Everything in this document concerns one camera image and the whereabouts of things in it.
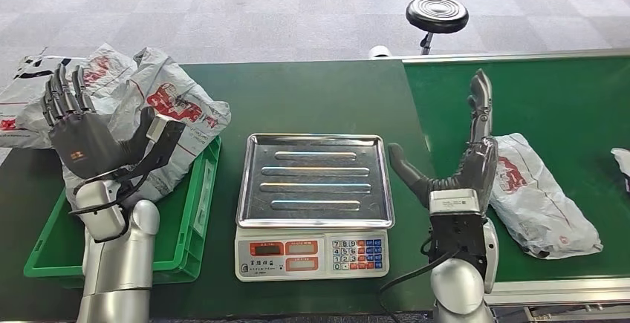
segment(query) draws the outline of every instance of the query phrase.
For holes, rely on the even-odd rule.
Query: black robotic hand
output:
[[[480,69],[470,81],[468,103],[472,108],[470,139],[455,174],[448,178],[429,178],[409,163],[403,148],[389,144],[389,161],[400,179],[429,207],[429,195],[445,189],[476,190],[481,212],[485,214],[496,172],[497,143],[492,132],[492,84]]]
[[[140,161],[149,142],[146,132],[155,117],[153,108],[142,110],[131,139],[116,141],[85,92],[81,67],[72,73],[72,85],[74,94],[65,79],[65,66],[59,64],[41,100],[51,142],[68,169],[88,179]]]
[[[49,136],[53,147],[76,176],[94,179],[114,172],[109,175],[111,179],[124,181],[147,175],[169,162],[185,124],[146,107],[140,113],[140,125],[131,138],[116,141],[85,92],[81,67],[72,73],[72,85],[74,94],[65,79],[65,66],[58,65],[46,82],[41,106],[51,126]],[[149,140],[155,143],[144,156]],[[123,168],[136,163],[131,171]]]

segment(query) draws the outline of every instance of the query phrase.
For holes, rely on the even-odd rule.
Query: scale keypad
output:
[[[383,239],[333,240],[333,270],[383,268]]]

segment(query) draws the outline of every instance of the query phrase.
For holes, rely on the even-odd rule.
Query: black stool seat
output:
[[[468,10],[455,0],[414,0],[406,16],[410,24],[431,33],[454,33],[468,23]]]

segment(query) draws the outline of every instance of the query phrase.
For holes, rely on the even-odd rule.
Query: metal edge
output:
[[[379,166],[381,166],[382,174],[385,176],[385,183],[383,184],[383,191],[386,195],[386,214],[388,215],[388,220],[386,221],[374,221],[374,223],[368,225],[368,227],[373,227],[376,229],[390,229],[394,226],[394,212],[393,212],[393,203],[392,203],[392,194],[391,189],[389,188],[389,173],[387,171],[387,164],[385,161],[385,146],[383,138],[376,134],[291,134],[291,133],[255,133],[251,134],[247,137],[247,148],[245,150],[245,164],[243,167],[243,175],[241,177],[241,191],[238,195],[238,209],[236,213],[236,225],[240,226],[244,229],[264,229],[269,227],[274,227],[265,219],[243,219],[243,212],[245,207],[245,194],[247,191],[247,185],[249,183],[249,177],[247,173],[250,169],[250,160],[254,151],[254,139],[257,136],[312,136],[312,137],[344,137],[344,138],[371,138],[377,141],[377,150],[379,152]],[[330,224],[330,225],[321,225],[319,228],[349,228],[349,229],[357,229],[358,226],[352,226],[344,223],[348,223],[351,220],[341,220],[338,224]],[[283,224],[283,227],[304,227],[304,224],[301,224],[298,221],[293,221],[294,224]]]
[[[392,56],[379,59],[400,59],[403,64],[438,62],[508,61],[514,59],[559,59],[566,57],[630,56],[630,48],[602,50],[561,50],[546,53],[473,53],[457,55]]]
[[[491,306],[630,301],[630,278],[496,282]]]
[[[385,141],[383,138],[375,135],[377,141],[377,151],[379,154],[379,165],[381,168],[381,176],[383,182],[383,192],[385,194],[385,210],[387,211],[388,225],[384,229],[391,229],[396,224],[396,217],[394,213],[394,200],[392,199],[392,189],[389,187],[389,171],[387,170],[387,160],[385,155]]]
[[[245,198],[247,193],[247,186],[249,186],[250,178],[247,175],[250,171],[251,160],[254,151],[254,143],[256,142],[256,136],[260,134],[251,134],[247,137],[247,147],[245,149],[245,160],[243,165],[243,173],[241,175],[241,191],[238,194],[238,209],[236,211],[236,225],[242,226],[243,211],[245,208]]]

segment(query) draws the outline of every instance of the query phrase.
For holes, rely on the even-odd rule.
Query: stool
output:
[[[422,54],[429,54],[433,34],[455,33],[466,27],[468,10],[455,0],[413,0],[407,6],[406,18],[410,24],[426,31],[420,46]]]

